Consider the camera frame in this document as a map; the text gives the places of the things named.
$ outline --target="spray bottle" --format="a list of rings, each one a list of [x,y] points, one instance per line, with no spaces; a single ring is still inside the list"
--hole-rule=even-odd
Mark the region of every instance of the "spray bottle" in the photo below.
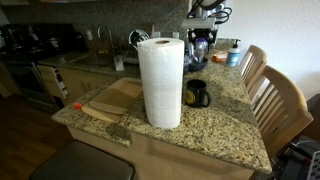
[[[232,48],[230,48],[228,51],[226,65],[229,67],[235,67],[238,64],[238,58],[239,58],[239,54],[240,54],[240,49],[238,48],[238,41],[240,41],[240,40],[236,39]]]

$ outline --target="backsplash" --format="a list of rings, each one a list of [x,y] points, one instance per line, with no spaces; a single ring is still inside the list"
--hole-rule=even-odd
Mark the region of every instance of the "backsplash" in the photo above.
[[[105,0],[81,3],[40,3],[29,0],[27,6],[2,6],[10,23],[71,23],[86,39],[86,30],[91,30],[93,40],[86,40],[89,49],[109,46],[106,29],[101,29],[102,40],[98,41],[97,28],[106,24],[115,44],[126,46],[128,36],[134,29],[142,29],[151,35],[152,25],[162,36],[180,32],[185,40],[186,29],[181,28],[188,11],[189,0]]]

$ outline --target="faucet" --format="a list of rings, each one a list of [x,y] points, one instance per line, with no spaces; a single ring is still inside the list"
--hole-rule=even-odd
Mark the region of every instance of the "faucet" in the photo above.
[[[105,24],[100,24],[100,25],[99,25],[99,27],[98,27],[98,38],[99,38],[99,39],[101,38],[100,29],[101,29],[102,26],[104,26],[104,27],[107,28],[107,30],[108,30],[109,37],[110,37],[110,42],[111,42],[111,47],[112,47],[112,52],[113,52],[113,54],[115,54],[115,49],[116,49],[116,47],[114,47],[114,45],[113,45],[111,31],[110,31],[110,29],[108,28],[107,25],[105,25]]]

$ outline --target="oven door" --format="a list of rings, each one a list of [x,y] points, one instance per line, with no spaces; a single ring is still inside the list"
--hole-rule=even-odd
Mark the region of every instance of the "oven door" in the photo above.
[[[5,63],[5,66],[22,94],[32,105],[47,112],[56,112],[59,109],[53,97],[44,86],[39,72],[33,63]]]

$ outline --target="kitchen sink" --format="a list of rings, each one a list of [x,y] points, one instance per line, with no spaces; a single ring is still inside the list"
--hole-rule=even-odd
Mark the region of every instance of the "kitchen sink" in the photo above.
[[[83,64],[87,66],[107,67],[114,62],[113,54],[88,54],[72,60],[72,63]]]

